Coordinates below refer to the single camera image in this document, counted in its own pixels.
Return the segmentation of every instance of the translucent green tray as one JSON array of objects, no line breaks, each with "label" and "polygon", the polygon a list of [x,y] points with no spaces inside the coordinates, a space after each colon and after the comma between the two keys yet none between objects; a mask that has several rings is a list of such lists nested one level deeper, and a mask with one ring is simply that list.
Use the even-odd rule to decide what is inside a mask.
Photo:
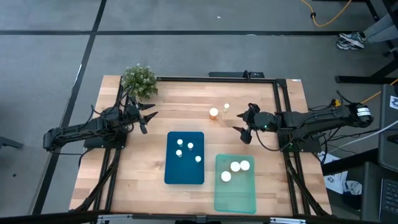
[{"label": "translucent green tray", "polygon": [[[246,160],[250,163],[248,171],[232,172],[232,162]],[[231,173],[231,180],[221,180],[221,173]],[[216,156],[216,189],[214,198],[214,209],[217,212],[256,212],[256,190],[254,183],[254,158],[252,156],[241,156],[231,154],[218,154]]]}]

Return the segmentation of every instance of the blue tray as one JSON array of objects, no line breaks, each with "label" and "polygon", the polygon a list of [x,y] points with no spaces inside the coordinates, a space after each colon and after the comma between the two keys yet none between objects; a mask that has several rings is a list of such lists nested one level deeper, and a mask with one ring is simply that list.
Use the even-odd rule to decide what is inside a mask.
[{"label": "blue tray", "polygon": [[[183,146],[177,144],[182,139]],[[192,151],[188,143],[193,143]],[[182,157],[175,153],[180,149]],[[202,132],[171,131],[167,134],[166,166],[164,182],[166,184],[203,184],[205,181],[205,135]]]}]

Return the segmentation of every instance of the computer equipment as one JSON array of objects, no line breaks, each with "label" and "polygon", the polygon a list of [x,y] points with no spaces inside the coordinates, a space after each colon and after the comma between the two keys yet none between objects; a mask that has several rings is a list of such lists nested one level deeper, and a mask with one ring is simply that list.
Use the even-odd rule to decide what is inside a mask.
[{"label": "computer equipment", "polygon": [[398,222],[398,181],[381,180],[379,219],[387,224]]},{"label": "computer equipment", "polygon": [[[383,85],[381,91],[380,128],[398,120],[398,95],[394,86]],[[398,172],[398,131],[384,131],[379,134],[378,162],[381,166]]]}]

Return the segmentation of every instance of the potted plant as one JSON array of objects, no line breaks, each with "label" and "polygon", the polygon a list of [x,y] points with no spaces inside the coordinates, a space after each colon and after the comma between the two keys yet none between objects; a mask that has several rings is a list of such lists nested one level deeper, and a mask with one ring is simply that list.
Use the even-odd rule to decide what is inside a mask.
[{"label": "potted plant", "polygon": [[157,95],[155,73],[150,67],[143,67],[137,64],[135,67],[128,67],[122,77],[124,89],[132,85],[130,96],[148,100]]}]

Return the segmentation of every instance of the gray floor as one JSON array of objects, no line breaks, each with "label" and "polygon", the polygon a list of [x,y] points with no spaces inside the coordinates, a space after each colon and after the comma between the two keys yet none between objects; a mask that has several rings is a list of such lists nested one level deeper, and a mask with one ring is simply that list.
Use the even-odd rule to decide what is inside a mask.
[{"label": "gray floor", "polygon": [[[344,6],[343,2],[309,3],[319,23]],[[373,3],[380,15],[386,13],[379,1]],[[99,0],[2,0],[0,29],[91,30],[99,5]],[[308,8],[299,0],[108,0],[99,29],[361,30],[372,23],[364,3],[353,3],[336,22],[322,29],[312,24]],[[25,142],[23,149],[4,147],[0,151],[0,217],[29,212],[48,156],[42,149],[42,135],[60,123],[87,40],[87,36],[0,36],[0,136]],[[103,75],[120,75],[136,63],[150,65],[160,76],[206,76],[211,71],[248,69],[263,71],[270,78],[299,78],[309,106],[328,103],[337,97],[336,90],[352,101],[379,91],[377,85],[337,84],[333,77],[379,70],[390,61],[381,56],[386,45],[345,52],[335,47],[335,41],[335,37],[292,36],[97,36],[70,124],[82,123],[90,115]],[[376,119],[368,127],[372,129],[378,127],[379,98],[370,101],[369,107]],[[358,130],[341,130],[341,134],[353,132]],[[375,140],[346,149],[365,151],[376,147]],[[76,142],[63,152],[81,149],[82,142]],[[336,151],[334,155],[349,153]],[[60,157],[45,213],[67,211],[77,159]],[[355,217],[339,206],[333,205],[333,212]]]}]

